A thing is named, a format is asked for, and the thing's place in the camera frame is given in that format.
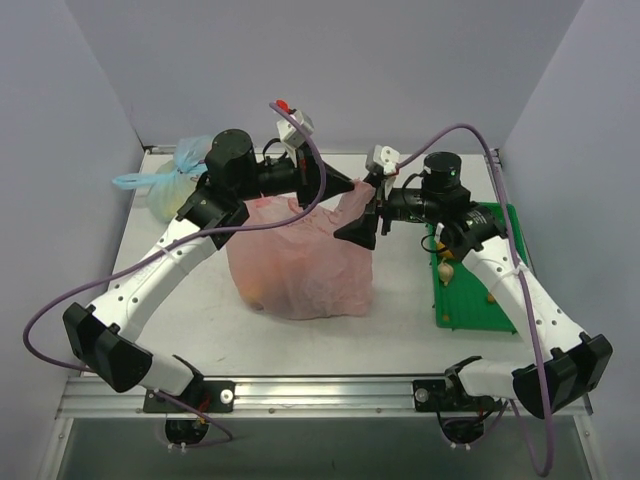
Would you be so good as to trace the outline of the pink plastic bag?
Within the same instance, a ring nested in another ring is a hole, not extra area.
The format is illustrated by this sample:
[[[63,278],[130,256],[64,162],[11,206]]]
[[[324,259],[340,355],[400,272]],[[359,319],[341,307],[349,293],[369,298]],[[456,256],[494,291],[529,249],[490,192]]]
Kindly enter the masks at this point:
[[[254,311],[290,320],[365,316],[374,298],[372,252],[336,239],[374,189],[356,182],[337,206],[317,206],[276,229],[237,232],[225,246],[233,282]]]

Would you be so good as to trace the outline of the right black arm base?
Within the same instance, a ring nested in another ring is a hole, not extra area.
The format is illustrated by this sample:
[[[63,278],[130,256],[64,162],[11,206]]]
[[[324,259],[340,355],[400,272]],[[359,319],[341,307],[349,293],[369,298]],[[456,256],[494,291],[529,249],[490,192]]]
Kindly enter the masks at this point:
[[[422,413],[497,412],[503,402],[491,396],[469,396],[456,382],[442,376],[427,376],[412,381],[414,408]]]

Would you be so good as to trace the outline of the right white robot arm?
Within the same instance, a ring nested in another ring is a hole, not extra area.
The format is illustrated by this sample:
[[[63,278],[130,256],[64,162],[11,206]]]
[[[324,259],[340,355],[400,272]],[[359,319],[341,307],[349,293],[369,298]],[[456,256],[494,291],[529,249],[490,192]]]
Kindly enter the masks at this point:
[[[400,168],[399,153],[388,146],[368,154],[365,181],[375,194],[336,238],[372,250],[376,236],[387,234],[394,221],[429,225],[436,240],[494,297],[533,355],[524,365],[472,356],[449,367],[446,402],[465,409],[478,397],[516,400],[544,419],[591,392],[612,356],[611,343],[589,335],[541,286],[515,249],[510,222],[472,200],[462,185],[461,158],[451,152],[427,155],[417,189],[394,186]]]

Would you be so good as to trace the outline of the blue tied plastic bag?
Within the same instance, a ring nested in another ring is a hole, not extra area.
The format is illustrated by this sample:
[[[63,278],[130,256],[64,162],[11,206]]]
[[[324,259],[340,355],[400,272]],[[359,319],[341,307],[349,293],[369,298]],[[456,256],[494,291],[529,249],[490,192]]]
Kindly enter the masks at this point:
[[[195,191],[199,178],[206,172],[204,159],[212,142],[212,136],[182,138],[172,159],[154,173],[120,175],[112,183],[121,190],[146,189],[147,208],[156,220],[167,224]]]

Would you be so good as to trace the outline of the fake yellow lemon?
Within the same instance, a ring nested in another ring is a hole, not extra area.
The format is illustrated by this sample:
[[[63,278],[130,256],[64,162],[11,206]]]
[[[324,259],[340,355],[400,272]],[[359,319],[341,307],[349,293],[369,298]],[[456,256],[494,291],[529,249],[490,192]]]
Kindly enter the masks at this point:
[[[454,260],[455,257],[451,250],[447,248],[442,242],[436,243],[436,254],[446,260]]]

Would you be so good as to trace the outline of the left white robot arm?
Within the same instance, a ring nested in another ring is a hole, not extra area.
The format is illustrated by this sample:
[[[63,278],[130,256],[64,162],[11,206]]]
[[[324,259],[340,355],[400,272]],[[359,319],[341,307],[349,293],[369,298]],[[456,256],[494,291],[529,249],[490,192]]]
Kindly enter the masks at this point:
[[[158,307],[235,233],[255,231],[247,201],[293,193],[308,209],[354,188],[306,140],[289,146],[282,158],[257,161],[249,134],[228,129],[213,138],[204,163],[195,191],[143,259],[89,305],[74,303],[63,314],[74,355],[114,391],[159,389],[180,411],[201,402],[198,371],[137,342]]]

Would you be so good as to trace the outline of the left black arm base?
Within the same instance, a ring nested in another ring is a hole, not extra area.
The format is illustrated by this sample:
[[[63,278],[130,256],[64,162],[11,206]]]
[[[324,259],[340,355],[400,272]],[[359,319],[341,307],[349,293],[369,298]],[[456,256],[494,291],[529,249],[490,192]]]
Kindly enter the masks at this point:
[[[235,401],[236,383],[227,379],[195,379],[177,399],[203,413],[230,413]],[[142,410],[144,413],[187,413],[184,408],[158,397],[147,390]]]

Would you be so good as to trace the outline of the fake garlic bulb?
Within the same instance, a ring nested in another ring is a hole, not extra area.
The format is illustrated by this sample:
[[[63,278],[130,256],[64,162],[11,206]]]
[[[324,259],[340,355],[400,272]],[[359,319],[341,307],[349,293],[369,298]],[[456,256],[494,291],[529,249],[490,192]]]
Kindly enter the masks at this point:
[[[442,258],[437,266],[437,273],[441,284],[447,287],[454,278],[455,269],[446,258]]]

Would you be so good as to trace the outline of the aluminium front rail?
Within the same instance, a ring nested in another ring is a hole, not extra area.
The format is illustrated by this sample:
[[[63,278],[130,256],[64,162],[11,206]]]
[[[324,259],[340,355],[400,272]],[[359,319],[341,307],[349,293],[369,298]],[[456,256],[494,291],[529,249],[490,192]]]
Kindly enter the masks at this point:
[[[453,400],[453,390],[437,375],[338,377],[209,377],[213,391],[205,405],[214,418],[375,418],[472,414],[469,403]],[[96,376],[67,381],[57,416],[62,419],[167,418],[193,415],[143,387],[117,393]]]

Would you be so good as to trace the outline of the green plastic tray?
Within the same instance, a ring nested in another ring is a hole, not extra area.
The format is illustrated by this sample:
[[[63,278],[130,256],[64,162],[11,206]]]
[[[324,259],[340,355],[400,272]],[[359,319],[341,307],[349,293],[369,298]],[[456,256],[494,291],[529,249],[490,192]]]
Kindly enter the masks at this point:
[[[437,249],[431,238],[433,230],[433,227],[427,227],[427,237],[422,244],[430,254],[436,325],[450,330],[515,334],[517,330],[507,315],[495,301],[489,299],[489,291],[471,272],[453,260],[450,254],[439,256],[431,253],[431,250]],[[447,286],[438,273],[442,260],[453,268],[453,277]]]

